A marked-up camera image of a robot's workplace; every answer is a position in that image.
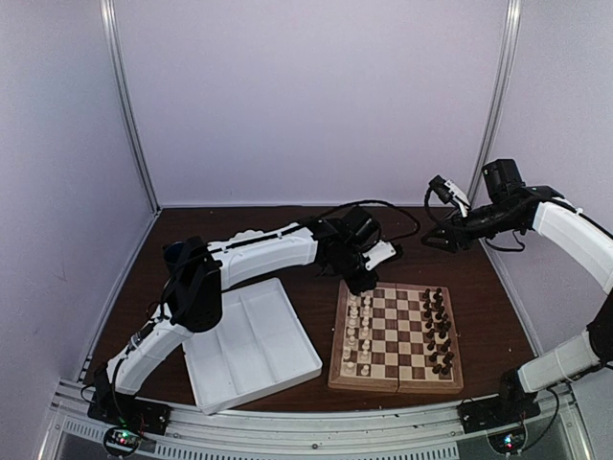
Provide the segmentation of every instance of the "cable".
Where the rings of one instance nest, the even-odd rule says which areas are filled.
[[[111,380],[111,394],[113,395],[113,402],[115,403],[115,407],[117,408],[117,412],[119,412],[119,420],[122,424],[125,424],[125,417],[122,409],[119,407],[119,403],[117,402],[117,394],[115,393],[115,381],[117,380],[117,374],[119,373],[119,368],[122,363],[125,361],[125,358],[122,357],[117,366],[115,366],[115,370],[113,371],[113,379]]]
[[[90,404],[94,404],[94,403],[97,403],[97,402],[94,402],[94,401],[92,401],[92,400],[88,400],[87,398],[85,398],[85,395],[83,395],[83,392],[84,392],[86,389],[91,388],[92,386],[94,386],[94,384],[93,384],[93,383],[90,383],[89,385],[85,385],[85,386],[83,386],[83,387],[81,388],[81,390],[80,390],[80,397],[81,397],[81,399],[82,399],[82,400],[84,400],[86,403],[90,403]]]
[[[532,444],[530,444],[529,446],[527,446],[526,448],[521,449],[521,453],[524,453],[530,449],[532,449],[534,446],[536,446],[536,444],[543,439],[543,437],[545,436],[545,434],[547,434],[547,432],[549,431],[549,429],[552,427],[552,425],[554,424],[554,421],[556,420],[557,417],[557,412],[559,411],[559,396],[557,395],[557,393],[553,390],[552,387],[547,388],[547,391],[549,391],[552,395],[554,395],[554,398],[556,398],[556,410],[554,411],[554,415],[552,416],[551,420],[549,421],[549,423],[547,424],[547,426],[545,426],[545,429],[543,429],[543,431],[538,435],[538,437],[533,441]]]
[[[501,246],[496,246],[495,244],[492,244],[490,241],[492,239],[489,238],[485,238],[484,242],[486,243],[487,247],[491,247],[494,251],[498,251],[498,252],[523,252],[524,249],[526,249],[526,244],[522,241],[520,241],[517,238],[516,235],[516,230],[513,230],[512,234],[513,237],[515,238],[515,241],[517,242],[517,244],[519,244],[519,247],[501,247]]]

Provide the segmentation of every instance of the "wooden table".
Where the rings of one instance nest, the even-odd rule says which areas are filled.
[[[325,208],[213,208],[168,209],[156,222],[110,314],[92,358],[91,370],[121,351],[146,321],[148,304],[159,298],[169,274],[162,246],[199,235],[204,241],[227,240],[247,228],[272,230]],[[390,238],[412,228],[404,216],[385,208],[370,208]],[[411,211],[431,227],[421,208]],[[250,402],[244,410],[330,411],[405,407],[484,396],[498,391],[504,371],[534,357],[522,327],[488,257],[475,243],[469,251],[448,254],[404,240],[404,258],[377,269],[381,281],[449,288],[460,350],[465,388],[457,395],[402,395],[328,388],[328,371],[336,310],[338,278],[316,277],[315,265],[291,267],[259,279],[279,277],[317,353],[324,361],[322,374],[275,395]],[[149,376],[140,396],[172,403],[194,404],[188,372],[179,347]]]

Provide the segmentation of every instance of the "chessboard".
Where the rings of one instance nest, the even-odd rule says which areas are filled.
[[[448,289],[378,283],[355,296],[341,282],[328,386],[420,394],[462,391]]]

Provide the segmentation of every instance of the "white robotic arm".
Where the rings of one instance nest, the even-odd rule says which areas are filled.
[[[552,188],[527,187],[513,160],[497,160],[485,165],[483,175],[492,204],[468,208],[468,212],[464,209],[469,204],[463,203],[464,209],[458,205],[458,193],[449,187],[449,181],[440,176],[430,181],[424,206],[437,226],[421,239],[424,244],[456,252],[468,249],[475,240],[490,240],[501,232],[511,230],[523,234],[534,230],[581,264],[607,294],[596,319],[582,333],[502,377],[501,410],[494,405],[489,409],[498,410],[495,419],[511,422],[518,420],[513,415],[522,414],[539,390],[580,378],[613,360],[613,237]],[[453,203],[458,210],[437,219],[429,209],[432,192],[441,201]],[[464,420],[483,411],[486,404],[479,402],[472,408],[469,406],[462,404]],[[486,422],[480,422],[480,425],[465,424],[465,429],[483,428]]]
[[[106,405],[119,409],[118,395],[125,401],[125,396],[136,394],[172,350],[218,323],[221,292],[244,280],[318,263],[343,276],[354,293],[374,288],[375,268],[401,255],[399,245],[385,241],[365,247],[378,228],[368,212],[355,207],[343,218],[312,218],[272,232],[247,230],[228,241],[205,244],[194,238],[168,246],[165,262],[171,277],[160,304],[146,325],[97,371],[97,400],[106,398]]]

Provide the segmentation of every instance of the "plastic tray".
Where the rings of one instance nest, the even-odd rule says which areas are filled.
[[[319,376],[322,361],[278,278],[226,292],[223,317],[183,343],[196,405],[207,415]]]

